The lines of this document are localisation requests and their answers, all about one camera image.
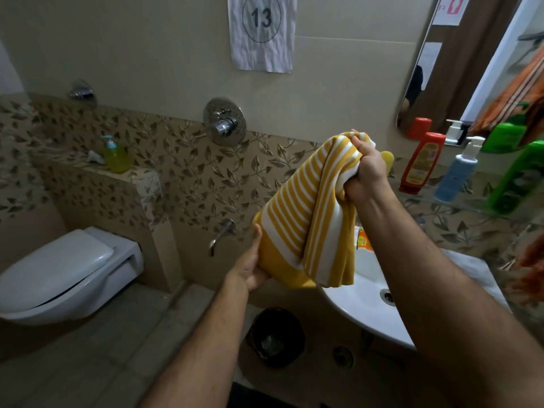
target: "black garbage bag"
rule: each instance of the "black garbage bag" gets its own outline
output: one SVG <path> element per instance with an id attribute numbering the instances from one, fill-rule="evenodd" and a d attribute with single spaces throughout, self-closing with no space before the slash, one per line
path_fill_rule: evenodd
<path id="1" fill-rule="evenodd" d="M 268 308 L 257 315 L 245 340 L 267 366 L 281 368 L 302 354 L 306 336 L 295 315 Z"/>

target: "sink drain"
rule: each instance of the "sink drain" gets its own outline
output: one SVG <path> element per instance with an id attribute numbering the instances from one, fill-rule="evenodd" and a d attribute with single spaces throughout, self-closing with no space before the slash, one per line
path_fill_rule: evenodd
<path id="1" fill-rule="evenodd" d="M 380 297 L 381 300 L 384 301 L 389 306 L 397 306 L 395 305 L 395 301 L 393 300 L 393 295 L 391 295 L 391 292 L 389 289 L 382 289 L 380 291 Z"/>
<path id="2" fill-rule="evenodd" d="M 332 350 L 332 358 L 342 369 L 351 369 L 353 367 L 353 363 L 355 362 L 351 351 L 341 345 Z"/>

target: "red shampoo bottle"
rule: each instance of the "red shampoo bottle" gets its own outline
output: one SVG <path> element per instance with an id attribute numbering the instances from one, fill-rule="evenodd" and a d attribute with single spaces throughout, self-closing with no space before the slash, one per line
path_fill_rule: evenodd
<path id="1" fill-rule="evenodd" d="M 419 142 L 408 167 L 404 171 L 399 190 L 410 195 L 417 195 L 425 186 L 432 169 L 438 162 L 442 147 L 445 143 L 445 135 L 428 132 Z"/>

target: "hand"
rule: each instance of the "hand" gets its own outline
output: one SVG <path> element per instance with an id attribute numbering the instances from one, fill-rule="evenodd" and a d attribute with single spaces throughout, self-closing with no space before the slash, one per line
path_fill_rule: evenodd
<path id="1" fill-rule="evenodd" d="M 381 153 L 356 136 L 351 138 L 351 143 L 362 153 L 363 157 L 357 176 L 348 180 L 344 189 L 352 201 L 360 203 L 367 197 L 377 196 L 384 189 L 389 189 L 390 186 L 386 176 L 387 166 Z"/>
<path id="2" fill-rule="evenodd" d="M 251 247 L 242 253 L 234 267 L 228 272 L 228 277 L 241 278 L 248 286 L 249 292 L 260 288 L 262 284 L 270 279 L 270 276 L 257 267 L 259 260 L 259 245 L 263 231 L 261 226 L 253 225 L 253 242 Z"/>

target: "yellow striped towel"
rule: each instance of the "yellow striped towel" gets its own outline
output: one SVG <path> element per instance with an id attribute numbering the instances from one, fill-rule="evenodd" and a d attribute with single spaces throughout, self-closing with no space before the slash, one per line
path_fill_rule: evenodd
<path id="1" fill-rule="evenodd" d="M 361 160 L 353 135 L 375 146 L 366 133 L 330 138 L 253 219 L 263 231 L 258 266 L 290 288 L 353 284 L 355 207 L 344 195 Z"/>

